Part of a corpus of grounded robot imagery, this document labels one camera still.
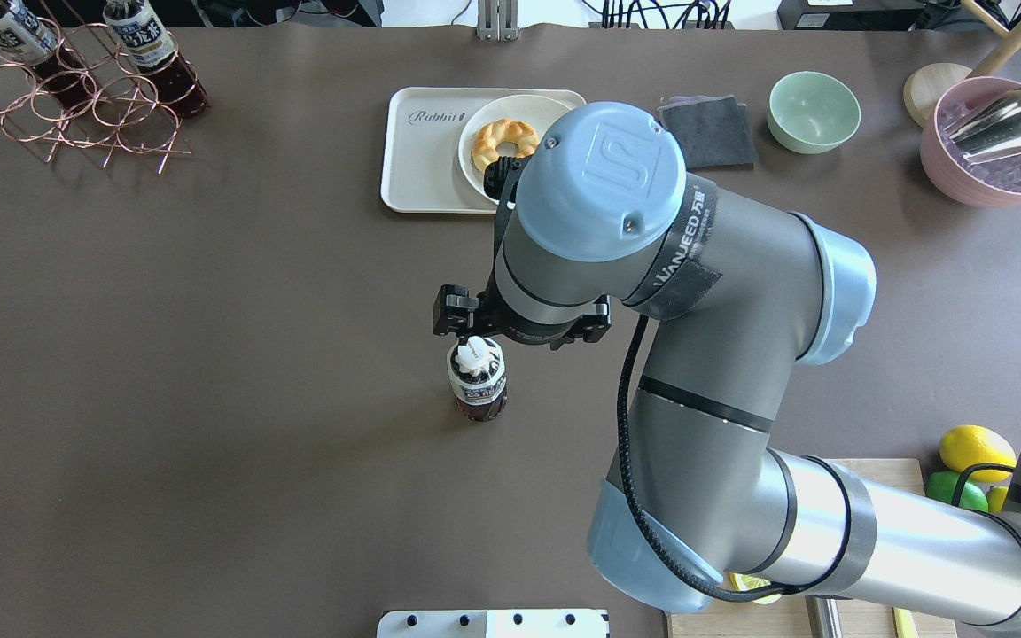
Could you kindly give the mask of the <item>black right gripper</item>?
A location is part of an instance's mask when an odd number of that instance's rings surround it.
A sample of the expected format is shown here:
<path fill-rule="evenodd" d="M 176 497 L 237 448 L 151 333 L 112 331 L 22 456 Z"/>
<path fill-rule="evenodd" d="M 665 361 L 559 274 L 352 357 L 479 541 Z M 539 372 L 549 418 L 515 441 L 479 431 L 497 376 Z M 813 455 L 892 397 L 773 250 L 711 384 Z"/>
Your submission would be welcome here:
<path fill-rule="evenodd" d="M 454 334 L 457 338 L 493 338 L 503 335 L 523 345 L 548 345 L 551 350 L 576 340 L 596 343 L 612 327 L 607 295 L 578 310 L 574 318 L 556 324 L 534 322 L 510 308 L 493 285 L 478 296 L 458 285 L 442 285 L 433 303 L 434 335 Z"/>

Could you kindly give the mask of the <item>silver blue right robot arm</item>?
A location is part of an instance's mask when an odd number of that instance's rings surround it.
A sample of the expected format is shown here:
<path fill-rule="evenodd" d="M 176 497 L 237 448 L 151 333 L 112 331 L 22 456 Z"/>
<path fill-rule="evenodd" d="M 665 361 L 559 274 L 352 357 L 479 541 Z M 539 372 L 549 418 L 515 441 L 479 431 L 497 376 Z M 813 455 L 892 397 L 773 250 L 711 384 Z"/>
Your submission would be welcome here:
<path fill-rule="evenodd" d="M 607 582 L 672 614 L 840 597 L 1021 637 L 1021 468 L 993 516 L 769 446 L 791 371 L 869 318 L 859 243 L 690 174 L 632 105 L 565 113 L 507 169 L 486 290 L 442 286 L 433 332 L 556 348 L 599 340 L 610 298 L 637 312 L 588 537 Z"/>

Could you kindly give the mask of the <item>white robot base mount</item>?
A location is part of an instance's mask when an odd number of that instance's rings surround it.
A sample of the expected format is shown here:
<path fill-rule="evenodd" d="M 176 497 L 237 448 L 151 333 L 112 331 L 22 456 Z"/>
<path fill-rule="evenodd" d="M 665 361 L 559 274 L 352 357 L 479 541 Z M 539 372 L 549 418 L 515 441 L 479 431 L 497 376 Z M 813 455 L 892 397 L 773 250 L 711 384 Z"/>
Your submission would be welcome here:
<path fill-rule="evenodd" d="M 607 610 L 590 607 L 402 610 L 382 615 L 377 637 L 611 637 Z"/>

